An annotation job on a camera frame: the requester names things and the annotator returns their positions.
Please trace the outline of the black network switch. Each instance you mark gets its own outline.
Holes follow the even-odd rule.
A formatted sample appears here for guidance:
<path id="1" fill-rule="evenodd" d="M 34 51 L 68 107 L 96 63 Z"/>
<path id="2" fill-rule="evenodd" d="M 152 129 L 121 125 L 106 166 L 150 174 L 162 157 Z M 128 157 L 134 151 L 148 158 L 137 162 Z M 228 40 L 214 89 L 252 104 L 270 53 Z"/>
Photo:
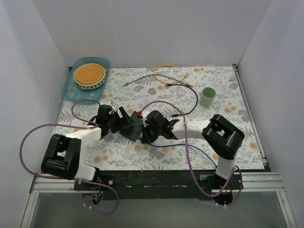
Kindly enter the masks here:
<path id="1" fill-rule="evenodd" d="M 132 113 L 130 118 L 133 122 L 124 127 L 119 134 L 133 142 L 136 142 L 142 132 L 141 126 L 143 125 L 143 121 L 141 118 L 138 118 L 138 113 L 135 111 Z"/>

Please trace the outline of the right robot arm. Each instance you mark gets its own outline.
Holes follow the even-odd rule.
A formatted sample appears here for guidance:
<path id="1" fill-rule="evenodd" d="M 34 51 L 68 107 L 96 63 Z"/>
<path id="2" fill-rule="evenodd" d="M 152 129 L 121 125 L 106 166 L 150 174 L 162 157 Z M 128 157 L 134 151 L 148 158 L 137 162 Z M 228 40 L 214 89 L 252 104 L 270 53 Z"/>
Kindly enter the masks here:
<path id="1" fill-rule="evenodd" d="M 178 119 L 169 121 L 159 111 L 141 113 L 142 142 L 152 143 L 162 136 L 168 140 L 203 139 L 218 155 L 218 166 L 215 171 L 215 184 L 225 189 L 232 183 L 230 175 L 236 156 L 245 138 L 244 133 L 230 121 L 219 114 L 210 120 L 185 122 Z"/>

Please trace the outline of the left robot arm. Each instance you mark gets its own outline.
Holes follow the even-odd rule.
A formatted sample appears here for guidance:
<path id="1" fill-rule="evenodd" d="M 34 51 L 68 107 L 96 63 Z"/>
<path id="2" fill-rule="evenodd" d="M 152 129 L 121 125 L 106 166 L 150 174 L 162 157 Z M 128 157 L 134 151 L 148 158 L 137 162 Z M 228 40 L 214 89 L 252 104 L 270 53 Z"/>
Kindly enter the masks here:
<path id="1" fill-rule="evenodd" d="M 96 190 L 101 178 L 96 175 L 97 168 L 80 163 L 83 148 L 103 139 L 112 133 L 126 129 L 134 120 L 123 107 L 116 111 L 110 104 L 101 104 L 96 116 L 89 121 L 95 128 L 85 128 L 65 135 L 52 135 L 41 164 L 41 171 L 66 180 L 85 180 L 85 185 Z"/>

